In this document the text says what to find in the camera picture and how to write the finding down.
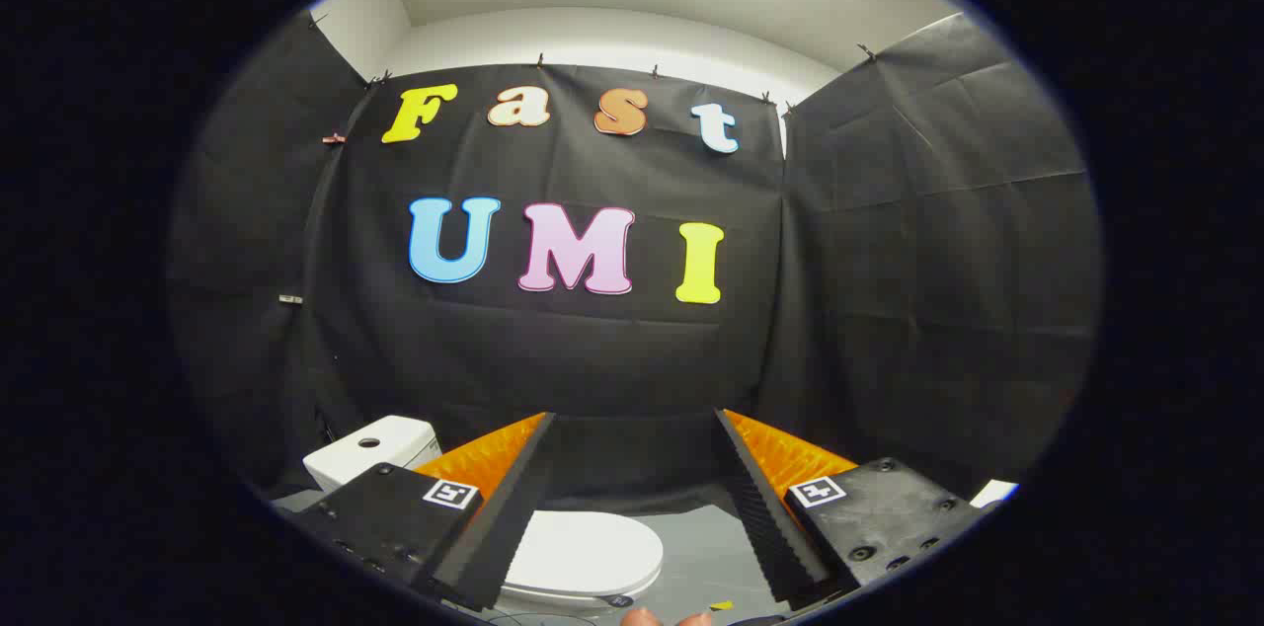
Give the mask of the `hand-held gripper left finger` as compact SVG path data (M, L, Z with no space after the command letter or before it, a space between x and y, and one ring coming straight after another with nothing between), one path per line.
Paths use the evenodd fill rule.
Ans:
M415 469L379 462L289 522L377 580L490 607L547 491L556 419L538 412Z

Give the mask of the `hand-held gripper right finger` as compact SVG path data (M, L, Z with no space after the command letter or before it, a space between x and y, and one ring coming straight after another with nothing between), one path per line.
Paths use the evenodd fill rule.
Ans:
M793 608L910 572L988 513L900 459L854 463L727 408L714 443L763 580Z

